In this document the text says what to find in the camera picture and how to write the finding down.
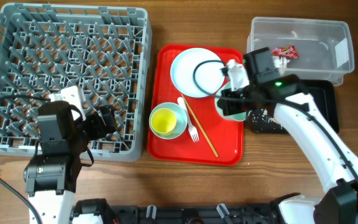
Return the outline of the green bowl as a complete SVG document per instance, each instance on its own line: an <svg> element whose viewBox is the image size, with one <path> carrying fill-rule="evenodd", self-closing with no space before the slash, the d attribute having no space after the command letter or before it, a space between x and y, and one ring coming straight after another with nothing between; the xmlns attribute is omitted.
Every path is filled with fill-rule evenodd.
<svg viewBox="0 0 358 224"><path fill-rule="evenodd" d="M227 82L226 84L224 84L217 92L216 92L216 95L217 96L221 96L221 91L222 90L226 90L226 89L231 89L231 84L230 82ZM239 113L239 114L233 114L233 115L230 115L230 116L224 116L223 114L223 110L221 108L218 107L218 99L215 98L214 99L214 106L215 106L215 109L218 113L218 115L227 120L227 121L238 121L238 122L241 122L241 121L245 121L249 115L250 115L250 111L246 111L246 112L243 112L243 113Z"/></svg>

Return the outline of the yellow plastic cup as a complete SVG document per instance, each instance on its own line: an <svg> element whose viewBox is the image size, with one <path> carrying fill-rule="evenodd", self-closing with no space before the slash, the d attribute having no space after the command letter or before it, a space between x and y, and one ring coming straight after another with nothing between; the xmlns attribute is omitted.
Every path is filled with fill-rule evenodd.
<svg viewBox="0 0 358 224"><path fill-rule="evenodd" d="M161 136L169 136L177 125L175 113L168 108L156 110L151 117L151 128Z"/></svg>

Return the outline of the light blue bowl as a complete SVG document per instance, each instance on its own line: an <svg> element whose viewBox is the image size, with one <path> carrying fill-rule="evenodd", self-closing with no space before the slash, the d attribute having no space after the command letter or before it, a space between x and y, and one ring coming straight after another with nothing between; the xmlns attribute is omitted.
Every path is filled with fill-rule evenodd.
<svg viewBox="0 0 358 224"><path fill-rule="evenodd" d="M173 133L169 136L161 136L159 134L157 134L152 128L151 128L151 117L152 117L152 114L160 109L160 108L168 108L170 110L172 110L176 117L177 117L177 125L173 131ZM152 130L152 132L159 138L162 138L162 139L168 139L168 140L171 140L171 139L175 139L177 137L179 137L183 132L184 130L186 129L187 127L187 118L186 118L186 114L184 112L184 110L176 103L172 103L172 102L166 102L166 103L161 103L159 105L157 105L151 112L150 114L150 118L149 118L149 126L150 126L150 129Z"/></svg>

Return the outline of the red snack wrapper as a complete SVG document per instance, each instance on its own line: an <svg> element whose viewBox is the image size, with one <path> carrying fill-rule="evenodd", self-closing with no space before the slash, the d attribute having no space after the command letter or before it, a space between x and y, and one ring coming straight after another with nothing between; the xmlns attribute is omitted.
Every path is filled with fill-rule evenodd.
<svg viewBox="0 0 358 224"><path fill-rule="evenodd" d="M271 54L273 56L286 57L291 59L298 58L298 51L294 45L289 45L286 47L275 47L271 51Z"/></svg>

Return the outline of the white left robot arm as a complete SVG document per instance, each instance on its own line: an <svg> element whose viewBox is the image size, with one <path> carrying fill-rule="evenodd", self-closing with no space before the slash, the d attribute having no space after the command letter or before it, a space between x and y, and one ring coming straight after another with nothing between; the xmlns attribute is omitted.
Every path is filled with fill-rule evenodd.
<svg viewBox="0 0 358 224"><path fill-rule="evenodd" d="M102 106L85 118L74 119L77 108L66 101L38 108L40 138L36 155L24 170L25 191L34 209L32 223L119 223L105 199L75 201L76 181L85 163L88 143L117 129L114 109Z"/></svg>

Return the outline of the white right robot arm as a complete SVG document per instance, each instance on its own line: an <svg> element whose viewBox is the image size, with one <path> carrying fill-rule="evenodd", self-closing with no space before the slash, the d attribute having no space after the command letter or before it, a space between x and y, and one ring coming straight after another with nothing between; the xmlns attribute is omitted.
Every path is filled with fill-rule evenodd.
<svg viewBox="0 0 358 224"><path fill-rule="evenodd" d="M297 75L283 76L269 48L246 54L242 64L226 63L231 87L221 92L224 115L266 109L299 145L324 190L321 199L289 196L278 203L284 223L358 223L358 157L318 110Z"/></svg>

